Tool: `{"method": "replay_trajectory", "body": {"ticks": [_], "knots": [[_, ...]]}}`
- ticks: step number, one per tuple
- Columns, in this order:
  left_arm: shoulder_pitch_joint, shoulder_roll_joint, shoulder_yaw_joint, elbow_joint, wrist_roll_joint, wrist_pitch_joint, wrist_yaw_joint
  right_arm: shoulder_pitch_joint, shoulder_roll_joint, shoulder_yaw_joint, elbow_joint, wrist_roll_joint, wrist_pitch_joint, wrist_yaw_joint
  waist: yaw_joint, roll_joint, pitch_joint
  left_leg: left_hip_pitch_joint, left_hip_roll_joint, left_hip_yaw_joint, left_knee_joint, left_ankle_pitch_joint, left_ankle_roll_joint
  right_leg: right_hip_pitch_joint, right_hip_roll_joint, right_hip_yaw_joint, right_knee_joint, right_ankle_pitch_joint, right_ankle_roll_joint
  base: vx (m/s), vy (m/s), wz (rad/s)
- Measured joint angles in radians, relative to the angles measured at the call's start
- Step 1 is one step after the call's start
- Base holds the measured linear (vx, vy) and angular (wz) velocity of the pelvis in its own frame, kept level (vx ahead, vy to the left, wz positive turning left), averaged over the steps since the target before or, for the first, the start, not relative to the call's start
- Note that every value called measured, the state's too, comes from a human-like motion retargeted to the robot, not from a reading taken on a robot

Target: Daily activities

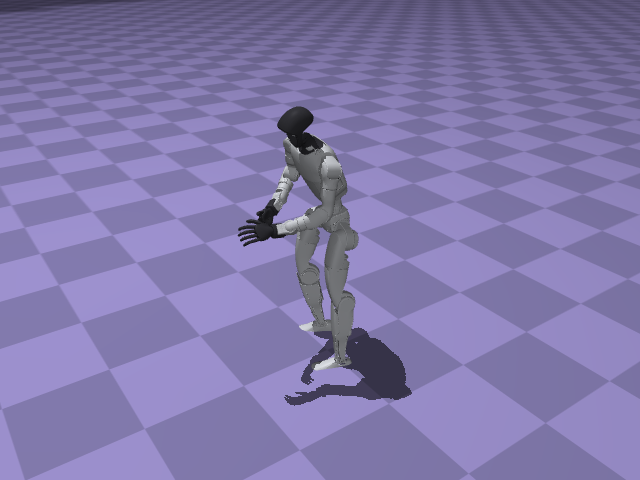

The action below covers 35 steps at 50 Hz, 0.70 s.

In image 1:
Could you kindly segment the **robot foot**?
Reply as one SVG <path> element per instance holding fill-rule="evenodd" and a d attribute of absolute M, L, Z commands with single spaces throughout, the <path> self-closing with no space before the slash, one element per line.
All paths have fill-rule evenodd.
<path fill-rule="evenodd" d="M 304 330 L 304 331 L 310 331 L 310 332 L 318 332 L 318 331 L 332 331 L 331 330 L 331 320 L 330 319 L 326 319 L 325 321 L 325 325 L 320 325 L 320 327 L 317 327 L 317 322 L 316 320 L 307 323 L 307 324 L 302 324 L 299 326 L 300 329 Z M 319 323 L 319 321 L 318 321 Z M 319 323 L 320 324 L 320 323 Z M 324 324 L 324 323 L 321 323 Z"/>
<path fill-rule="evenodd" d="M 332 357 L 332 358 L 324 360 L 324 361 L 314 362 L 314 363 L 312 363 L 311 368 L 313 370 L 324 370 L 324 369 L 330 369 L 330 368 L 337 368 L 337 367 L 341 367 L 341 366 L 346 366 L 346 365 L 350 365 L 352 363 L 352 361 L 351 361 L 351 359 L 349 357 L 345 357 L 345 361 L 344 361 L 345 364 L 342 364 L 342 363 L 339 363 L 340 365 L 338 363 L 336 364 L 335 360 L 337 360 L 337 359 L 334 359 L 334 357 Z M 340 357 L 339 357 L 339 360 L 340 360 Z M 341 360 L 341 361 L 343 361 L 343 360 Z"/>

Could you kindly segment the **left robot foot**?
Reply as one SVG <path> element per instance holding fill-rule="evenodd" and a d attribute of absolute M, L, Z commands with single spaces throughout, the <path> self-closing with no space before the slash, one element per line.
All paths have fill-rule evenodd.
<path fill-rule="evenodd" d="M 332 357 L 332 358 L 324 360 L 324 361 L 314 362 L 314 363 L 312 363 L 311 368 L 313 370 L 324 370 L 324 369 L 330 369 L 330 368 L 337 368 L 337 367 L 341 367 L 341 366 L 346 366 L 346 365 L 350 365 L 352 363 L 352 361 L 351 361 L 351 359 L 349 357 L 345 357 L 345 361 L 344 361 L 345 364 L 342 364 L 342 363 L 339 363 L 340 365 L 338 363 L 336 364 L 335 360 L 337 360 L 337 359 L 334 359 L 334 357 Z M 340 357 L 339 357 L 339 360 L 340 360 Z M 343 360 L 341 360 L 341 361 L 343 361 Z"/>

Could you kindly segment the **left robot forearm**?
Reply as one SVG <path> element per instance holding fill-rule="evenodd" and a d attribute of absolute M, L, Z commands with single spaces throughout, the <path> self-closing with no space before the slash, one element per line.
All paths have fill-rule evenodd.
<path fill-rule="evenodd" d="M 312 230 L 328 219 L 328 213 L 324 209 L 317 209 L 312 214 L 305 213 L 303 216 L 295 218 L 294 220 L 287 220 L 283 224 L 276 225 L 277 234 L 282 235 L 295 235 L 298 231 Z"/>

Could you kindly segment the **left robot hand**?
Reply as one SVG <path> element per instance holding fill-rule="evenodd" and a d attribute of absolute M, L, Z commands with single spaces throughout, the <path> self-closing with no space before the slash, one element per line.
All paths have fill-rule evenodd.
<path fill-rule="evenodd" d="M 241 238 L 240 241 L 242 242 L 243 240 L 246 240 L 246 239 L 255 238 L 255 237 L 257 237 L 257 238 L 244 243 L 243 246 L 246 246 L 248 244 L 255 243 L 255 242 L 258 242 L 258 241 L 265 241 L 265 240 L 269 239 L 270 237 L 272 237 L 274 239 L 274 238 L 283 238 L 283 237 L 286 236 L 286 234 L 282 234 L 282 235 L 278 235 L 277 234 L 276 225 L 282 224 L 282 223 L 271 224 L 269 226 L 267 223 L 262 223 L 260 221 L 254 220 L 254 219 L 246 220 L 246 222 L 247 223 L 254 223 L 256 225 L 247 225 L 247 226 L 240 227 L 238 229 L 238 231 L 243 230 L 243 229 L 253 229 L 253 228 L 254 229 L 253 230 L 243 231 L 243 232 L 238 234 L 238 237 L 240 237 L 241 235 L 250 234 L 250 233 L 254 233 L 254 234 L 245 236 L 245 237 Z"/>

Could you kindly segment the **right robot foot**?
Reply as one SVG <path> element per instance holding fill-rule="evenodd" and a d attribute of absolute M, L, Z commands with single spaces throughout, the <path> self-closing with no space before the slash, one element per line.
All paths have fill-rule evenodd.
<path fill-rule="evenodd" d="M 317 322 L 316 320 L 307 323 L 307 324 L 302 324 L 299 326 L 300 329 L 304 330 L 304 331 L 310 331 L 310 332 L 318 332 L 318 331 L 332 331 L 331 330 L 331 320 L 330 319 L 326 319 L 325 321 L 325 325 L 320 325 L 320 327 L 317 327 Z M 318 321 L 319 323 L 319 321 Z M 320 323 L 319 323 L 320 324 Z M 324 324 L 324 323 L 321 323 Z"/>

